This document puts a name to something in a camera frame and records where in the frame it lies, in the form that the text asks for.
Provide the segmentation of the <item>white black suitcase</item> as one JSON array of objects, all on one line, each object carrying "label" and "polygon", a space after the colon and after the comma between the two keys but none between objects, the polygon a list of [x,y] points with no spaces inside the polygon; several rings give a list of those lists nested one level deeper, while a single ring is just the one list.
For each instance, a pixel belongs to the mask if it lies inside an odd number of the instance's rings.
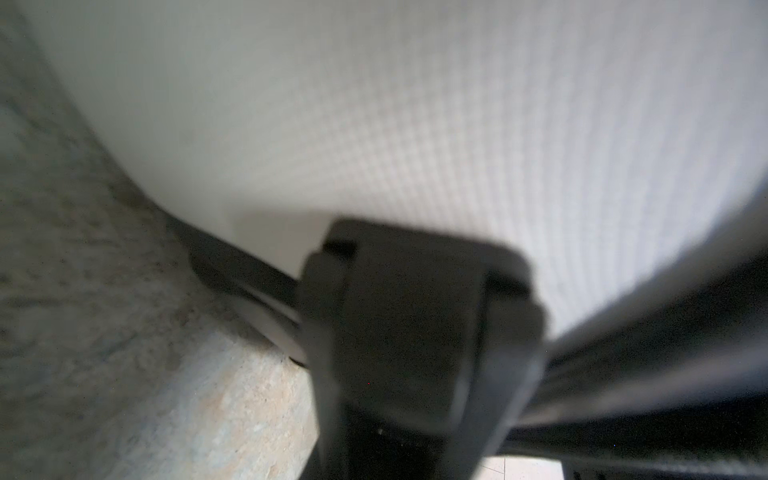
[{"label": "white black suitcase", "polygon": [[334,214],[517,243],[556,332],[767,174],[763,1],[25,1],[161,206],[293,273]]}]

